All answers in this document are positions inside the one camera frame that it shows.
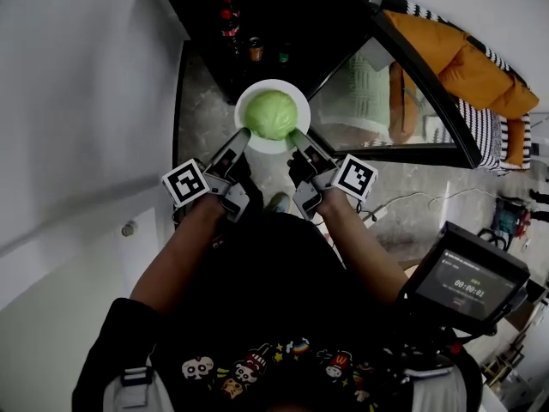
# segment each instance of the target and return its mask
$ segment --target human arm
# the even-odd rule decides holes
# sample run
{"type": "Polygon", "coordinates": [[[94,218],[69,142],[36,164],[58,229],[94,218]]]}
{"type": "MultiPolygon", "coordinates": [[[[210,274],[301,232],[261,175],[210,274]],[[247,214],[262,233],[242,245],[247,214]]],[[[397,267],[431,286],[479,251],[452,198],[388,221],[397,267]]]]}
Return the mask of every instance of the human arm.
{"type": "Polygon", "coordinates": [[[201,198],[145,270],[130,299],[161,314],[169,313],[188,286],[224,214],[216,196],[207,194],[201,198]]]}
{"type": "Polygon", "coordinates": [[[325,191],[317,211],[347,268],[359,276],[379,301],[395,302],[407,281],[406,274],[366,228],[345,193],[337,188],[325,191]]]}

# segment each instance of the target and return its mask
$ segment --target digital display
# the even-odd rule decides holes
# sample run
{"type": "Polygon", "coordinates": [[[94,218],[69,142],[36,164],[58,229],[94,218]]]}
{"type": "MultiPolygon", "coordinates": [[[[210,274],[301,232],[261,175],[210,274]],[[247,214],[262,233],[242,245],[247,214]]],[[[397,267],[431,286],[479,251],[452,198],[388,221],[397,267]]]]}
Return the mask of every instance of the digital display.
{"type": "Polygon", "coordinates": [[[445,250],[416,293],[466,316],[485,320],[514,288],[513,282],[445,250]]]}

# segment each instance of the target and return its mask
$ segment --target white wall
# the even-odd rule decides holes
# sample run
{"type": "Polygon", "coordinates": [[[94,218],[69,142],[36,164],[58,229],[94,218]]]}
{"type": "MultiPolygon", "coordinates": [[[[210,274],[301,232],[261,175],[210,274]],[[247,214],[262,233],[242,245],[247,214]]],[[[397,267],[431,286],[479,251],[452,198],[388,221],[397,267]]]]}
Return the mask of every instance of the white wall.
{"type": "Polygon", "coordinates": [[[549,146],[549,113],[534,113],[530,119],[534,126],[532,128],[532,142],[549,146]]]}
{"type": "Polygon", "coordinates": [[[151,207],[181,39],[156,0],[0,0],[0,309],[151,207]]]}
{"type": "Polygon", "coordinates": [[[549,112],[549,0],[411,0],[448,18],[505,59],[549,112]]]}
{"type": "Polygon", "coordinates": [[[0,407],[69,412],[87,352],[125,292],[110,231],[0,311],[0,407]]]}

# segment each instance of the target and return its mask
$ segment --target white bowl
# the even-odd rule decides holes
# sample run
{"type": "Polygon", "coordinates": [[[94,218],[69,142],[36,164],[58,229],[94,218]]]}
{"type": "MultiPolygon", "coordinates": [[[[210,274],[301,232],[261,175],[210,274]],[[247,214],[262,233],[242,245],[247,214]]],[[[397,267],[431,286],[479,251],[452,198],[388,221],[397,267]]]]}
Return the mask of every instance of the white bowl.
{"type": "MultiPolygon", "coordinates": [[[[311,125],[311,108],[309,107],[309,102],[307,102],[307,99],[297,87],[280,79],[266,79],[264,81],[256,82],[240,95],[237,106],[234,109],[234,124],[236,125],[237,130],[245,127],[244,115],[250,101],[258,94],[269,90],[280,90],[292,98],[298,108],[298,123],[296,128],[303,132],[303,134],[307,134],[309,125],[311,125]]],[[[271,141],[269,139],[263,139],[252,131],[248,146],[255,149],[255,151],[259,151],[266,155],[277,155],[292,149],[295,145],[289,138],[281,141],[271,141]]]]}

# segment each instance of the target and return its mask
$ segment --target green cabbage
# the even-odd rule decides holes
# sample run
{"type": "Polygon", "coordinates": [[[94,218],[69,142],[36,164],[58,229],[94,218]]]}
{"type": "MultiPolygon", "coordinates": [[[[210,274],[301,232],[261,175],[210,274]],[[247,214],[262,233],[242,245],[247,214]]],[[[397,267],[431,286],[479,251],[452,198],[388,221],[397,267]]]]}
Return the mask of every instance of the green cabbage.
{"type": "Polygon", "coordinates": [[[256,96],[244,115],[246,127],[260,137],[281,141],[298,123],[298,107],[287,94],[270,90],[256,96]]]}

